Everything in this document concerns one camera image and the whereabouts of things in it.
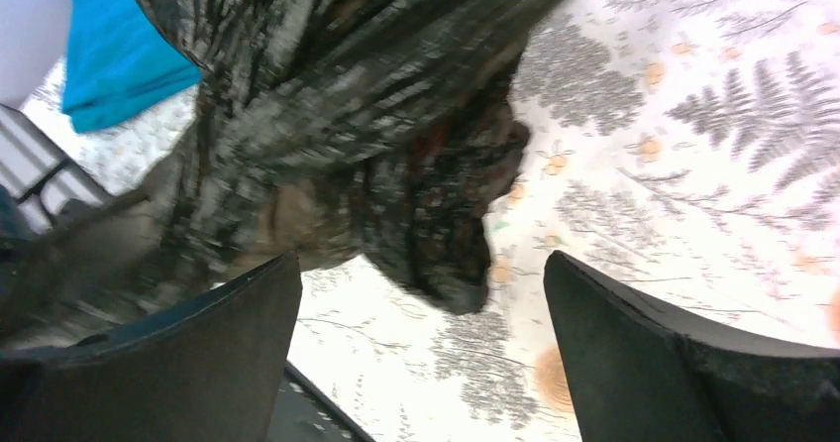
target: fern leaf print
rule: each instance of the fern leaf print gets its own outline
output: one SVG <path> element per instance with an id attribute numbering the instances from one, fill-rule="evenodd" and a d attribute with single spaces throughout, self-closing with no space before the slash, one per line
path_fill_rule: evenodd
<path id="1" fill-rule="evenodd" d="M 789 136 L 795 134 L 796 107 L 785 88 L 770 71 L 766 60 L 755 66 L 756 111 L 763 125 L 765 141 L 750 159 L 750 172 L 756 172 L 789 152 Z"/>
<path id="2" fill-rule="evenodd" d="M 798 101 L 796 131 L 787 140 L 801 155 L 777 180 L 776 191 L 840 166 L 840 99 L 834 87 L 809 70 L 799 53 L 787 55 L 787 77 Z"/>
<path id="3" fill-rule="evenodd" d="M 813 194 L 814 204 L 831 204 L 837 196 L 840 196 L 840 166 L 821 179 Z"/>
<path id="4" fill-rule="evenodd" d="M 666 115 L 690 124 L 697 135 L 708 135 L 713 148 L 720 146 L 729 137 L 727 114 L 711 87 L 704 87 L 701 97 L 688 96 L 683 103 L 666 112 Z"/>
<path id="5" fill-rule="evenodd" d="M 564 128 L 590 121 L 601 136 L 633 124 L 644 104 L 636 77 L 610 66 L 610 49 L 559 9 L 531 37 L 513 80 L 517 102 L 535 101 Z"/>
<path id="6" fill-rule="evenodd" d="M 723 39 L 735 44 L 748 44 L 781 31 L 804 4 L 795 4 L 784 11 L 764 11 L 755 15 L 735 12 L 718 19 L 717 25 L 723 30 Z"/>
<path id="7" fill-rule="evenodd" d="M 735 129 L 735 142 L 732 145 L 731 156 L 733 160 L 737 160 L 744 149 L 761 138 L 759 123 L 752 110 L 752 98 L 737 69 L 733 68 L 726 74 L 724 97 L 726 115 L 732 128 Z"/>

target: black plastic piece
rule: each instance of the black plastic piece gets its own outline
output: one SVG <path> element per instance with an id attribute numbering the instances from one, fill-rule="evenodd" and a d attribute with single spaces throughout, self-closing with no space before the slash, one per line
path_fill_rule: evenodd
<path id="1" fill-rule="evenodd" d="M 17 258 L 33 234 L 18 201 L 0 186 L 0 301 L 12 291 Z"/>
<path id="2" fill-rule="evenodd" d="M 840 440 L 840 352 L 708 320 L 560 252 L 544 284 L 583 442 Z"/>
<path id="3" fill-rule="evenodd" d="M 265 440 L 297 318 L 283 256 L 72 348 L 0 353 L 0 440 Z"/>
<path id="4" fill-rule="evenodd" d="M 274 403 L 268 442 L 375 442 L 290 363 Z"/>
<path id="5" fill-rule="evenodd" d="M 133 212 L 113 215 L 107 219 L 97 219 L 93 225 L 78 227 L 76 232 L 66 232 L 68 230 L 72 231 L 76 227 L 74 223 L 78 223 L 80 220 L 87 220 L 89 216 L 95 217 L 97 214 L 100 214 L 101 209 L 96 203 L 109 202 L 113 197 L 85 173 L 78 164 L 69 160 L 66 154 L 23 114 L 7 109 L 6 107 L 0 107 L 0 112 L 2 112 L 0 113 L 0 132 L 2 132 L 0 133 L 0 139 L 5 139 L 10 144 L 16 146 L 21 155 L 27 157 L 30 165 L 42 173 L 37 182 L 27 188 L 24 185 L 26 179 L 19 179 L 14 175 L 9 175 L 10 172 L 14 171 L 13 169 L 10 169 L 8 166 L 0 169 L 0 174 L 3 174 L 6 180 L 19 184 L 17 192 L 11 193 L 10 197 L 14 201 L 17 201 L 18 206 L 35 201 L 36 206 L 44 214 L 42 217 L 52 223 L 53 230 L 55 231 L 56 228 L 59 228 L 62 234 L 67 234 L 66 238 L 53 242 L 54 252 L 50 255 L 51 261 L 49 265 L 45 266 L 61 274 L 62 291 L 72 294 L 75 291 L 83 291 L 87 285 L 107 284 L 108 280 L 119 278 L 120 269 L 125 267 L 125 263 L 137 258 L 149 248 L 149 243 L 142 242 L 136 238 L 136 236 L 141 234 L 139 227 L 146 225 L 146 219 L 148 218 L 148 216 L 144 215 L 146 213 L 143 209 L 136 209 Z M 27 150 L 24 142 L 18 140 L 7 129 L 8 125 L 3 123 L 3 113 L 10 116 L 14 120 L 15 126 L 39 147 L 48 152 L 54 159 L 52 165 L 48 165 L 36 157 L 32 151 Z M 6 165 L 3 163 L 3 159 L 4 157 L 0 157 L 0 165 Z M 70 176 L 71 179 L 80 183 L 90 196 L 93 197 L 94 205 L 91 205 L 87 200 L 75 198 L 80 196 L 75 194 L 73 189 L 62 181 L 62 176 Z M 47 207 L 44 206 L 43 194 L 47 186 L 56 187 L 62 194 L 70 198 L 55 214 L 50 213 Z M 17 210 L 11 205 L 9 209 Z M 22 284 L 33 283 L 32 281 L 22 282 Z M 274 332 L 276 338 L 283 338 L 283 335 L 281 329 Z M 88 338 L 82 343 L 94 344 L 101 338 L 102 336 L 97 335 Z M 2 414 L 6 410 L 5 407 L 8 407 L 11 403 L 9 401 L 17 397 L 26 384 L 32 378 L 37 377 L 41 371 L 39 365 L 33 365 L 20 359 L 5 360 L 3 364 L 5 365 L 3 366 L 4 371 L 0 374 L 0 420 L 2 420 Z M 204 370 L 198 368 L 199 366 L 201 366 L 201 362 L 193 360 L 185 370 L 187 372 L 197 371 L 201 374 Z M 275 367 L 275 369 L 278 368 L 282 368 L 282 366 L 278 365 Z M 254 368 L 252 365 L 246 365 L 242 368 L 237 368 L 237 370 L 250 372 Z M 347 414 L 303 377 L 293 365 L 286 363 L 283 374 L 282 386 L 275 398 L 268 440 L 271 442 L 372 442 L 372 439 Z M 153 376 L 151 373 L 143 373 L 143 375 L 144 377 Z M 132 376 L 132 374 L 127 374 L 119 378 L 115 377 L 115 381 L 111 383 L 117 387 L 123 378 L 130 379 Z M 166 396 L 172 401 L 183 402 L 188 397 L 188 394 L 174 389 Z M 209 397 L 214 400 L 225 400 L 227 396 L 222 392 Z M 130 410 L 132 403 L 129 402 L 124 407 L 124 410 Z M 134 409 L 143 410 L 137 406 L 134 406 Z M 106 414 L 104 413 L 99 414 L 94 421 L 98 421 L 105 416 Z M 120 437 L 118 440 L 123 441 L 127 439 Z"/>

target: bed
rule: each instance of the bed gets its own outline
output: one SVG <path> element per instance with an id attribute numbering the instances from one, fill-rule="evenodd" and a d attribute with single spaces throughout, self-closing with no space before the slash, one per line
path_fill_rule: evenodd
<path id="1" fill-rule="evenodd" d="M 832 3 L 570 1 L 515 81 L 534 138 L 486 216 L 488 311 L 442 315 L 359 258 L 304 276 L 290 360 L 377 440 L 579 440 L 542 290 L 554 249 L 713 320 L 840 346 Z M 62 84 L 60 61 L 22 110 L 111 193 L 192 116 L 190 89 L 79 136 Z"/>

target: brown patch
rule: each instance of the brown patch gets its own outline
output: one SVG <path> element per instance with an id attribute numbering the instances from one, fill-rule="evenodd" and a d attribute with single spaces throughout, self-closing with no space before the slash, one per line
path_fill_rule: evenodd
<path id="1" fill-rule="evenodd" d="M 353 15 L 367 2 L 368 0 L 343 0 L 335 3 L 328 15 L 333 22 L 342 23 L 345 27 L 350 26 L 353 24 Z"/>
<path id="2" fill-rule="evenodd" d="M 412 157 L 419 163 L 432 163 L 438 154 L 446 146 L 449 137 L 447 124 L 439 124 L 432 127 L 428 132 L 418 135 L 412 142 Z"/>
<path id="3" fill-rule="evenodd" d="M 540 396 L 551 408 L 562 414 L 575 413 L 558 347 L 547 350 L 537 358 L 534 364 L 534 383 Z"/>

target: blue towel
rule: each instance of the blue towel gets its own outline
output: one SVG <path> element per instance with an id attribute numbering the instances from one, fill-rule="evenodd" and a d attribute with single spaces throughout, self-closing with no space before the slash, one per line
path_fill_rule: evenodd
<path id="1" fill-rule="evenodd" d="M 61 111 L 77 133 L 119 125 L 201 79 L 135 0 L 73 0 L 66 67 Z"/>

